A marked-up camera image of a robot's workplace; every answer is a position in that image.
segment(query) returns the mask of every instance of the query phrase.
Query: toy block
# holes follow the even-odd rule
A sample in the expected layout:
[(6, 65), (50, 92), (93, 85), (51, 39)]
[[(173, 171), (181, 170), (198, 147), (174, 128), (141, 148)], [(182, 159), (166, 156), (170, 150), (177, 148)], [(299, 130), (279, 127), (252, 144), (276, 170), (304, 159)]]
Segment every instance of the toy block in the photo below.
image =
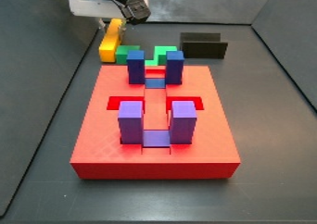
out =
[(169, 51), (166, 58), (166, 84), (182, 84), (184, 53), (181, 51)]
[(145, 79), (145, 88), (148, 89), (165, 88), (165, 79)]
[(145, 130), (169, 130), (165, 89), (145, 89)]
[(158, 60), (158, 65), (166, 65), (166, 54), (169, 51), (177, 51), (176, 46), (156, 46), (154, 58)]
[(156, 46), (154, 48), (154, 59), (145, 60), (146, 66), (166, 65), (166, 52), (177, 51), (176, 46)]
[(145, 68), (146, 79), (165, 79), (165, 66), (157, 66), (153, 68)]
[(169, 131), (144, 131), (144, 147), (170, 147)]
[(225, 58), (228, 43), (221, 33), (182, 32), (181, 46), (186, 58)]
[(173, 144), (192, 144), (196, 121), (194, 103), (190, 101), (174, 101), (170, 119), (170, 137)]
[(142, 143), (142, 102), (126, 101), (119, 107), (119, 128), (122, 133), (122, 144)]
[(145, 84), (145, 60), (142, 50), (130, 50), (127, 53), (127, 72), (130, 84)]
[(140, 45), (119, 45), (115, 51), (115, 63), (126, 65), (127, 53), (130, 50), (141, 50)]
[(115, 62), (115, 51), (122, 43), (121, 34), (126, 22), (122, 19), (113, 19), (105, 35), (105, 39), (99, 46), (99, 56), (102, 62)]
[(241, 164), (241, 158), (209, 67), (186, 66), (182, 85), (168, 85), (165, 90), (144, 89), (144, 122), (146, 121), (148, 104), (154, 104), (157, 97), (162, 101), (160, 103), (165, 103), (164, 93), (169, 95), (180, 93), (181, 96), (202, 98), (205, 109), (196, 111), (198, 120), (192, 144), (172, 143), (170, 148), (142, 148), (142, 144), (121, 144), (118, 111), (106, 110), (109, 95), (141, 94), (134, 93), (134, 90), (138, 91), (141, 86), (145, 86), (138, 85), (140, 87), (133, 89), (130, 86), (137, 85), (127, 84), (129, 90), (125, 88), (121, 91), (115, 87), (121, 79), (125, 79), (127, 84), (126, 67), (102, 67), (71, 158), (78, 177), (117, 180), (230, 178)]
[(157, 66), (160, 63), (158, 63), (158, 60), (157, 59), (146, 59), (145, 60), (145, 65), (146, 66)]

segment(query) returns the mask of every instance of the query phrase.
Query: red platform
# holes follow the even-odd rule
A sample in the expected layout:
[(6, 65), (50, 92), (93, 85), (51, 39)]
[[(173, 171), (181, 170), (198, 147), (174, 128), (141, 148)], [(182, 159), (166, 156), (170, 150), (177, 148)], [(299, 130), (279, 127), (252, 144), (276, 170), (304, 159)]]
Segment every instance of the red platform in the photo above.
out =
[[(162, 71), (152, 72), (149, 68), (146, 75), (162, 75)], [(182, 79), (182, 85), (168, 85), (164, 92), (162, 89), (145, 89), (144, 85), (129, 85), (126, 66), (102, 67), (71, 158), (79, 178), (232, 177), (241, 158), (209, 67), (185, 66)], [(166, 130), (172, 101), (193, 100), (198, 110), (192, 145), (172, 144), (170, 148), (142, 148), (141, 144), (122, 145), (118, 124), (118, 105), (122, 100), (144, 100), (148, 130)], [(149, 108), (157, 101), (165, 106), (164, 109)]]

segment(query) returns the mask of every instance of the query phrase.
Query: gray surface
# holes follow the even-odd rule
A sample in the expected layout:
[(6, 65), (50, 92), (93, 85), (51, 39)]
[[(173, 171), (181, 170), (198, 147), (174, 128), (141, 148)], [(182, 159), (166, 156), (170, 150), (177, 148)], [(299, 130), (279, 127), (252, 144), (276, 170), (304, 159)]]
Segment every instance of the gray surface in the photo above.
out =
[(252, 24), (268, 0), (150, 0), (148, 21)]
[(81, 180), (70, 166), (101, 69), (98, 45), (75, 75), (4, 220), (317, 220), (317, 119), (251, 27), (148, 24), (126, 44), (148, 56), (184, 31), (229, 42), (210, 64), (243, 164), (229, 180)]
[(271, 0), (253, 23), (253, 28), (315, 108), (317, 108), (316, 13), (316, 0)]
[(0, 216), (98, 24), (67, 0), (0, 0)]

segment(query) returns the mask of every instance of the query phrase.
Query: purple block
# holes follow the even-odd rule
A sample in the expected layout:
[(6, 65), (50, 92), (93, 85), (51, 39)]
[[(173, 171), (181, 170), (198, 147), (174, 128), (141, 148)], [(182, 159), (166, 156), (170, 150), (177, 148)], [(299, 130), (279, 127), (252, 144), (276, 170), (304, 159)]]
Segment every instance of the purple block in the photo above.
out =
[(121, 103), (118, 121), (122, 144), (142, 144), (142, 102), (125, 101)]
[(170, 147), (169, 131), (144, 131), (144, 147)]
[(172, 144), (192, 144), (192, 137), (197, 121), (194, 102), (173, 101), (172, 110)]
[(130, 50), (126, 58), (129, 84), (145, 84), (145, 57), (142, 50)]
[(182, 84), (182, 73), (184, 73), (184, 52), (182, 51), (168, 51), (166, 52), (166, 84)]

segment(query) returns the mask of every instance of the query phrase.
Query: yellow block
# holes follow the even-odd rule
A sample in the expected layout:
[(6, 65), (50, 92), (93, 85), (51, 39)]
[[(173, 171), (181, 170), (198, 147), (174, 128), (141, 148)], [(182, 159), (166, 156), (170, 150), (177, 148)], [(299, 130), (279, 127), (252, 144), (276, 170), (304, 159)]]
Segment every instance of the yellow block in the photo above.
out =
[(115, 51), (118, 45), (122, 43), (121, 33), (125, 21), (122, 19), (113, 19), (105, 35), (103, 42), (99, 46), (99, 56), (102, 62), (115, 62)]

